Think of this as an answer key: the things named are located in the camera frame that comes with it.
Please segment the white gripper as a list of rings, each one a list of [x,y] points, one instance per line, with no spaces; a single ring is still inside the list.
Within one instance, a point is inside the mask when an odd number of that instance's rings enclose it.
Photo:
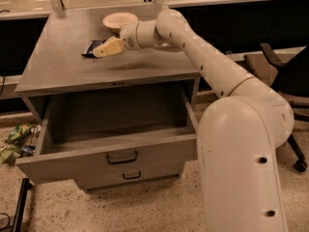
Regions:
[[[124,48],[137,50],[139,48],[137,26],[137,22],[125,25],[120,31],[120,39],[111,37],[106,42],[96,46],[92,53],[95,57],[101,58],[121,53],[124,51]]]

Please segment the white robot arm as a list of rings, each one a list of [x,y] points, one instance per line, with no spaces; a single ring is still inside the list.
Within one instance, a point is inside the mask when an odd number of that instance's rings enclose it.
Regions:
[[[110,14],[103,23],[115,35],[95,49],[97,57],[178,47],[218,97],[197,134],[207,232],[289,232],[275,153],[294,128],[288,102],[198,36],[176,10],[148,21]]]

